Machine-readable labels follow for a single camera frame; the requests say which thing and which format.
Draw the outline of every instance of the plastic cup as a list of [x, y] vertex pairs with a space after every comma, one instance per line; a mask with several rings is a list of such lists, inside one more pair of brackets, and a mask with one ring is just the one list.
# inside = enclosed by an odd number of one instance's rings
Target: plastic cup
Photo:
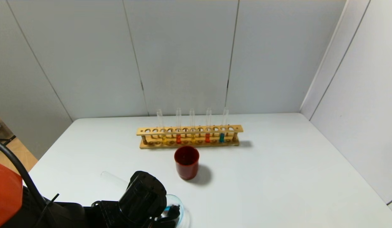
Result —
[[191, 180], [199, 170], [199, 152], [193, 146], [182, 146], [174, 155], [176, 171], [183, 180]]

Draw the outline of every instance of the wooden floor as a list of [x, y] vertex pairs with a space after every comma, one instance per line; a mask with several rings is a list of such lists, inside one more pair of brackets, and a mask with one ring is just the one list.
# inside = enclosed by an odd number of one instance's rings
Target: wooden floor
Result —
[[[2, 126], [0, 128], [0, 139], [11, 138], [13, 136], [12, 131], [3, 123], [1, 119], [0, 119], [0, 124]], [[27, 171], [30, 171], [38, 161], [17, 137], [14, 140], [12, 140], [7, 145], [7, 147], [19, 158], [19, 160], [25, 166]], [[2, 152], [0, 152], [0, 164], [18, 173], [15, 166], [9, 161], [9, 159]]]

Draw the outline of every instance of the wooden test tube rack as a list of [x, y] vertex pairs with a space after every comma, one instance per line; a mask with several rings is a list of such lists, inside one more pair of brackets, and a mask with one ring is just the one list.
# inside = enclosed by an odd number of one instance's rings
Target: wooden test tube rack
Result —
[[[181, 146], [207, 147], [207, 146], [238, 146], [238, 133], [244, 132], [241, 125], [226, 125], [225, 130], [220, 129], [221, 126], [197, 126], [195, 131], [191, 131], [191, 127], [186, 126], [180, 129], [181, 144], [176, 142], [176, 127], [165, 127], [165, 132], [159, 127], [141, 127], [137, 129], [137, 136], [141, 136], [141, 149], [156, 148], [177, 148]], [[210, 133], [210, 143], [205, 141], [206, 133]], [[224, 142], [219, 142], [220, 133], [224, 133]]]

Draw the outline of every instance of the black cable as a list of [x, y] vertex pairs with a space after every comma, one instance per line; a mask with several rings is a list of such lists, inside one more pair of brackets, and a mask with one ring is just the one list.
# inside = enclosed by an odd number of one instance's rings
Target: black cable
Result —
[[55, 201], [55, 199], [59, 196], [60, 194], [57, 193], [57, 195], [54, 196], [54, 198], [51, 201], [47, 201], [46, 206], [44, 208], [44, 210], [41, 212], [40, 217], [37, 219], [37, 221], [35, 222], [33, 228], [37, 228], [40, 225], [40, 222], [42, 220], [42, 218], [44, 217], [45, 213], [47, 212], [47, 209], [49, 206], [51, 206], [53, 204], [53, 202]]
[[33, 199], [37, 203], [38, 208], [40, 209], [40, 211], [43, 211], [44, 208], [46, 207], [46, 200], [43, 198], [43, 196], [41, 196], [40, 192], [38, 192], [38, 189], [35, 186], [33, 180], [31, 180], [31, 177], [28, 174], [26, 168], [23, 166], [20, 160], [15, 156], [15, 154], [2, 143], [0, 143], [0, 150], [3, 152], [3, 154], [6, 155], [6, 157], [8, 157], [8, 159], [16, 167], [21, 178], [24, 180], [24, 183], [26, 184], [28, 190], [33, 196]]
[[3, 143], [4, 146], [6, 146], [7, 144], [9, 144], [12, 140], [14, 140], [16, 138], [16, 136], [12, 136], [10, 139], [0, 139], [0, 141], [5, 141]]

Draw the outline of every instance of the orange liquid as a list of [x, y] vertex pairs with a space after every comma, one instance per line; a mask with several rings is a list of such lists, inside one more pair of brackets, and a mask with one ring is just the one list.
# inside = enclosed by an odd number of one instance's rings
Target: orange liquid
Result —
[[180, 134], [176, 135], [176, 143], [181, 144], [182, 141], [180, 140]]
[[206, 133], [206, 140], [207, 143], [210, 143], [210, 133]]

